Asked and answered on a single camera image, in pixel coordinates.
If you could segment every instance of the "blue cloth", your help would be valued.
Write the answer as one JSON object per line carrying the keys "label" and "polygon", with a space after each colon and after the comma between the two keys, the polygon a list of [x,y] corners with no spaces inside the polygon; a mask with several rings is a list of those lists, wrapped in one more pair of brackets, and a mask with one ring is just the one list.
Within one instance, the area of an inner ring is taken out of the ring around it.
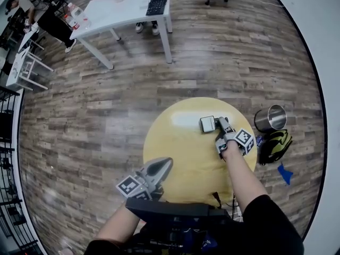
{"label": "blue cloth", "polygon": [[195,244],[195,232],[190,228],[186,232],[183,233],[184,243],[183,243],[183,252],[191,253]]}
{"label": "blue cloth", "polygon": [[293,172],[287,171],[285,170],[285,168],[283,167],[283,164],[281,163],[281,165],[277,168],[278,171],[280,172],[281,176],[283,177],[283,179],[285,180],[285,182],[290,185],[291,183],[291,177],[293,175]]}
{"label": "blue cloth", "polygon": [[206,234],[206,237],[202,244],[202,253],[208,252],[210,249],[217,247],[216,240],[209,235],[209,233]]}

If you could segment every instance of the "black sleeve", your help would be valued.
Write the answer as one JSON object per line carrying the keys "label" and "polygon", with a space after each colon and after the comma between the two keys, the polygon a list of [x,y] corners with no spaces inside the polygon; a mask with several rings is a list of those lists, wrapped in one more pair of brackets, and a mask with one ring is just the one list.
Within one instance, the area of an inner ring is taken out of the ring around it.
{"label": "black sleeve", "polygon": [[243,214],[247,238],[262,254],[304,253],[302,239],[294,226],[268,195],[255,198]]}
{"label": "black sleeve", "polygon": [[84,255],[121,255],[125,254],[121,251],[114,243],[111,243],[106,240],[94,240],[92,241],[88,247]]}

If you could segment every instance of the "black pants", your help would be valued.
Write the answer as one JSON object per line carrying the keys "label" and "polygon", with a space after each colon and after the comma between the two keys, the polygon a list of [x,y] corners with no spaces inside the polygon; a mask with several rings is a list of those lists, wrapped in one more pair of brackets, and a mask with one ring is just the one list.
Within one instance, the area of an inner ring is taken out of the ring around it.
{"label": "black pants", "polygon": [[63,41],[66,47],[70,47],[73,44],[74,40],[70,40],[71,29],[56,17],[52,11],[46,11],[40,17],[38,25],[53,37]]}
{"label": "black pants", "polygon": [[2,67],[2,71],[6,75],[10,75],[11,69],[12,69],[13,64],[9,63],[8,61],[5,62],[4,67]]}

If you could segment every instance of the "table leg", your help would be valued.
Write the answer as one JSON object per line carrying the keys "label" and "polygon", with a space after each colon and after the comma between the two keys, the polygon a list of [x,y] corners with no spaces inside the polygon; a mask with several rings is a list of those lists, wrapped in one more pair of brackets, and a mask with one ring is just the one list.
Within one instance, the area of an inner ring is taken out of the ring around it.
{"label": "table leg", "polygon": [[49,69],[51,72],[54,72],[54,70],[51,67],[48,67],[46,64],[42,63],[41,61],[37,60],[36,58],[34,58],[33,56],[31,56],[30,54],[27,54],[28,57],[30,57],[32,60],[34,60],[35,62],[39,63],[40,65],[42,65],[43,67],[45,67],[46,69]]}
{"label": "table leg", "polygon": [[47,87],[45,87],[45,86],[43,86],[43,85],[41,85],[41,84],[39,84],[39,83],[36,83],[36,82],[34,82],[33,80],[30,80],[30,79],[28,79],[28,78],[25,78],[24,76],[19,76],[21,79],[23,79],[23,80],[26,80],[27,82],[31,82],[32,84],[34,84],[34,85],[37,85],[37,86],[39,86],[39,87],[42,87],[43,89],[45,89],[45,90],[48,90],[48,88]]}
{"label": "table leg", "polygon": [[35,54],[33,54],[29,51],[28,51],[28,54],[30,54],[32,57],[35,57],[37,60],[40,60],[40,61],[42,60],[40,57],[38,57],[37,55],[35,55]]}
{"label": "table leg", "polygon": [[113,28],[110,29],[110,32],[111,34],[113,35],[113,37],[116,39],[116,40],[120,40],[121,37],[118,36],[118,34],[116,33],[116,31],[113,30]]}
{"label": "table leg", "polygon": [[15,44],[17,44],[18,42],[12,38],[9,38],[9,40],[13,41]]}
{"label": "table leg", "polygon": [[94,46],[90,45],[83,38],[78,40],[97,58],[99,59],[109,70],[113,69],[113,64]]}
{"label": "table leg", "polygon": [[170,45],[169,45],[169,40],[168,40],[168,34],[167,34],[166,28],[165,28],[164,18],[163,17],[159,18],[157,20],[157,23],[158,23],[158,29],[159,29],[159,33],[160,33],[161,42],[163,44],[166,62],[172,63]]}
{"label": "table leg", "polygon": [[169,16],[166,17],[166,27],[168,29],[169,33],[172,33],[172,23],[171,23],[171,16],[170,16],[170,12],[169,12]]}
{"label": "table leg", "polygon": [[31,76],[31,72],[32,72],[32,70],[33,70],[34,62],[35,62],[35,61],[33,61],[33,62],[31,63],[31,68],[30,68],[30,70],[28,71],[28,75],[27,75],[27,78],[28,78],[28,79],[29,79],[30,76]]}
{"label": "table leg", "polygon": [[28,89],[28,90],[30,90],[30,91],[33,91],[32,88],[26,87],[25,85],[22,85],[22,84],[20,84],[20,83],[17,83],[17,85],[19,85],[20,87],[23,87],[24,89]]}
{"label": "table leg", "polygon": [[35,41],[33,41],[33,40],[31,40],[31,39],[30,39],[30,41],[31,41],[31,43],[33,43],[33,44],[35,44],[36,46],[40,47],[42,50],[45,50],[41,45],[37,44]]}

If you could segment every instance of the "white sneaker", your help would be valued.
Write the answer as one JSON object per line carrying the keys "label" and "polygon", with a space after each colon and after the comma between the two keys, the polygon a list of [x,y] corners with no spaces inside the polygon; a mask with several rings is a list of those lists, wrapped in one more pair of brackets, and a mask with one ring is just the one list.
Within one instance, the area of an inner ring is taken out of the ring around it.
{"label": "white sneaker", "polygon": [[73,44],[72,44],[70,47],[67,47],[67,48],[65,49],[65,53],[70,52],[70,51],[72,50],[73,46],[74,46],[76,43],[77,43],[77,39],[74,39]]}
{"label": "white sneaker", "polygon": [[143,23],[137,23],[137,24],[136,24],[136,32],[137,32],[137,33],[142,32],[143,29],[144,29]]}
{"label": "white sneaker", "polygon": [[157,36],[159,34],[158,24],[152,24],[152,35]]}

